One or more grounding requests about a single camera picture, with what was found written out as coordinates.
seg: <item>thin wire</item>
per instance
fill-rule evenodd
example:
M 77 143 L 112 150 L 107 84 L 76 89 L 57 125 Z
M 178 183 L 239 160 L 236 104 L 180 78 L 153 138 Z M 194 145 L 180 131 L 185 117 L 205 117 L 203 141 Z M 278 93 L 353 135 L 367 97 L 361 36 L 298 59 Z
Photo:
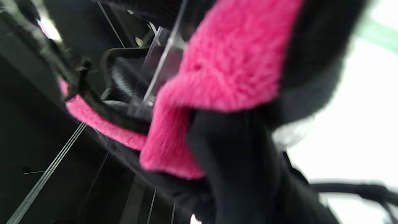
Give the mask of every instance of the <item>thin wire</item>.
M 174 204 L 173 205 L 173 212 L 172 212 L 172 220 L 171 220 L 170 224 L 174 223 L 174 213 L 175 213 L 175 211 L 176 211 L 176 205 Z
M 100 9 L 101 9 L 103 15 L 105 16 L 106 20 L 108 21 L 109 25 L 111 26 L 111 28 L 112 28 L 113 32 L 115 33 L 116 37 L 119 39 L 120 44 L 123 46 L 123 48 L 126 48 L 126 47 L 124 46 L 122 40 L 120 39 L 119 34 L 116 32 L 116 29 L 115 29 L 115 27 L 113 26 L 111 20 L 109 19 L 108 14 L 106 14 L 105 9 L 103 8 L 102 4 L 101 4 L 98 0 L 96 0 L 96 2 L 97 2 L 97 4 L 98 4 L 98 6 L 100 7 Z
M 149 224 L 149 222 L 150 222 L 150 217 L 152 215 L 153 202 L 155 201 L 155 195 L 156 195 L 156 188 L 155 188 L 155 191 L 153 192 L 152 202 L 150 204 L 150 209 L 149 209 L 148 219 L 146 220 L 146 224 Z
M 80 208 L 79 208 L 79 210 L 77 211 L 77 217 L 79 217 L 80 213 L 82 212 L 83 207 L 84 207 L 84 205 L 86 204 L 86 201 L 87 201 L 88 197 L 90 196 L 90 193 L 91 193 L 91 191 L 92 191 L 92 189 L 93 189 L 93 187 L 94 187 L 94 184 L 96 183 L 96 181 L 97 181 L 97 179 L 98 179 L 98 176 L 100 175 L 100 172 L 101 172 L 101 170 L 102 170 L 102 167 L 103 167 L 103 165 L 105 164 L 106 159 L 108 158 L 108 156 L 109 156 L 109 152 L 106 153 L 104 159 L 102 160 L 102 163 L 101 163 L 101 165 L 100 165 L 100 167 L 99 167 L 99 169 L 98 169 L 98 171 L 97 171 L 96 177 L 94 178 L 93 183 L 91 183 L 91 186 L 90 186 L 90 188 L 88 189 L 88 192 L 87 192 L 87 194 L 86 194 L 86 197 L 85 197 L 84 200 L 82 201 L 82 203 L 81 203 L 81 205 L 80 205 Z
M 35 172 L 26 172 L 26 173 L 23 173 L 24 175 L 28 175 L 28 174 L 34 174 L 34 173 L 44 173 L 45 172 L 45 170 L 42 170 L 42 171 L 35 171 Z
M 64 158 L 66 153 L 72 147 L 73 143 L 80 136 L 80 134 L 83 132 L 83 130 L 86 126 L 87 125 L 85 123 L 83 123 L 83 122 L 80 123 L 80 125 L 78 126 L 76 131 L 69 138 L 69 140 L 64 145 L 62 150 L 58 153 L 58 155 L 52 161 L 52 163 L 47 168 L 47 170 L 44 172 L 44 174 L 36 182 L 35 186 L 33 186 L 33 188 L 30 190 L 29 194 L 25 197 L 25 199 L 22 201 L 22 203 L 18 206 L 18 208 L 15 210 L 15 212 L 12 214 L 12 216 L 10 217 L 10 219 L 7 221 L 6 224 L 18 224 L 21 221 L 21 219 L 26 214 L 29 207 L 32 205 L 33 201 L 36 199 L 36 197 L 39 195 L 40 191 L 43 189 L 43 187 L 46 184 L 46 182 L 48 181 L 48 179 L 54 173 L 54 171 L 58 167 L 59 163 L 62 161 L 62 159 Z

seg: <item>black fabric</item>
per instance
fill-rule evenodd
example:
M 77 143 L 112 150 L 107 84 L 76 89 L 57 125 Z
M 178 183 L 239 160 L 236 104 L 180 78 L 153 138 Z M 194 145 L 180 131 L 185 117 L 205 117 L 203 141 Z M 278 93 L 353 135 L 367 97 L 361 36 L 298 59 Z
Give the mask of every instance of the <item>black fabric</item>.
M 285 165 L 289 172 L 296 177 L 298 180 L 301 181 L 304 185 L 309 185 L 310 183 L 308 182 L 307 178 L 303 175 L 302 172 L 300 172 L 297 168 L 292 166 L 292 163 L 290 162 L 289 155 L 287 154 L 286 151 L 282 152 L 282 156 L 285 159 Z
M 99 134 L 99 137 L 111 155 L 139 175 L 145 182 L 173 198 L 177 205 L 194 213 L 203 224 L 215 223 L 214 196 L 207 179 L 189 181 L 165 173 L 145 171 L 139 163 L 139 151 L 130 149 L 102 134 Z
M 140 71 L 141 66 L 144 63 L 145 57 L 147 56 L 149 48 L 112 48 L 107 50 L 101 56 L 101 74 L 106 80 L 107 86 L 114 87 L 115 83 L 112 82 L 112 66 L 116 63 L 117 58 L 124 58 L 130 61 L 132 67 L 135 70 Z
M 281 87 L 301 85 L 345 54 L 367 0 L 305 0 L 283 64 Z
M 210 181 L 217 224 L 338 223 L 287 171 L 256 111 L 194 116 L 188 142 Z
M 301 85 L 281 89 L 270 103 L 259 106 L 267 127 L 271 130 L 304 119 L 323 108 L 333 96 L 340 81 L 343 58 Z
M 148 49 L 134 48 L 126 49 L 122 52 L 127 53 L 128 55 L 135 55 L 136 58 L 141 58 L 148 53 Z M 107 51 L 101 59 L 101 67 L 105 67 L 105 69 L 101 68 L 102 71 L 106 71 L 107 65 L 110 63 L 108 60 L 114 59 L 114 57 L 107 57 L 108 54 L 123 56 L 121 51 L 118 51 L 117 49 L 111 49 Z M 76 90 L 75 93 L 78 93 L 84 99 L 84 101 L 88 105 L 90 105 L 90 107 L 93 108 L 93 110 L 97 112 L 102 118 L 124 129 L 132 130 L 140 134 L 148 133 L 150 122 L 143 119 L 129 117 L 126 114 L 119 112 L 118 110 L 114 110 L 113 108 L 108 107 L 102 102 L 100 96 L 98 96 L 93 91 L 90 83 L 88 83 L 87 80 L 84 78 L 82 72 L 74 71 L 72 68 L 69 67 L 70 65 L 68 65 L 67 67 L 65 65 L 61 65 L 58 60 L 53 61 L 53 58 L 57 58 L 59 56 L 56 51 L 48 51 L 47 56 L 48 57 L 46 59 L 54 64 L 53 68 L 55 68 L 55 70 L 59 68 L 64 69 L 63 72 L 59 73 L 57 71 L 55 73 L 61 75 L 61 77 L 68 83 L 68 89 Z M 85 66 L 83 68 L 83 71 L 87 71 L 88 69 Z M 108 79 L 107 82 L 111 82 L 109 74 L 104 73 L 104 77 Z

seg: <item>pink fleece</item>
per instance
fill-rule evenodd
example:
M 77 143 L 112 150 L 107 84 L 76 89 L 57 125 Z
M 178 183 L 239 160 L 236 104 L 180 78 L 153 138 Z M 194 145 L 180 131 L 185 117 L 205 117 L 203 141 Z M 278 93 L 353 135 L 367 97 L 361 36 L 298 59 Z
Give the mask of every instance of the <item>pink fleece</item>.
M 81 96 L 69 112 L 132 149 L 140 163 L 186 179 L 205 175 L 189 151 L 189 110 L 233 112 L 264 104 L 278 94 L 284 54 L 302 0 L 219 0 L 184 52 L 179 73 L 159 91 L 148 136 L 104 120 Z M 63 93 L 67 84 L 60 82 Z

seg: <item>metal rod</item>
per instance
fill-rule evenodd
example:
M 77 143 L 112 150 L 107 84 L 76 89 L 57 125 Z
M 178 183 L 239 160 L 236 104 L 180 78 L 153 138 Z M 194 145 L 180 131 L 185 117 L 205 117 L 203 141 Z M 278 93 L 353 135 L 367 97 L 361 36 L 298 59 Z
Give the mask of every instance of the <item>metal rod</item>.
M 153 202 L 155 201 L 155 195 L 156 195 L 156 188 L 155 188 L 155 191 L 153 192 L 152 202 L 150 204 L 150 209 L 149 209 L 148 219 L 146 220 L 146 224 L 149 224 L 149 222 L 150 222 L 150 217 L 152 215 Z
M 120 44 L 123 46 L 123 48 L 126 48 L 126 47 L 124 46 L 122 40 L 120 39 L 119 34 L 116 32 L 116 29 L 115 29 L 115 27 L 113 26 L 111 20 L 109 19 L 108 14 L 106 14 L 105 9 L 103 8 L 102 4 L 101 4 L 98 0 L 96 0 L 96 2 L 97 2 L 97 4 L 98 4 L 98 6 L 100 7 L 100 9 L 101 9 L 103 15 L 105 16 L 106 20 L 108 21 L 109 25 L 111 26 L 111 28 L 112 28 L 113 32 L 115 33 L 116 37 L 119 39 Z
M 170 221 L 170 224 L 174 223 L 174 213 L 176 212 L 176 205 L 173 205 L 173 212 L 172 212 L 172 220 Z

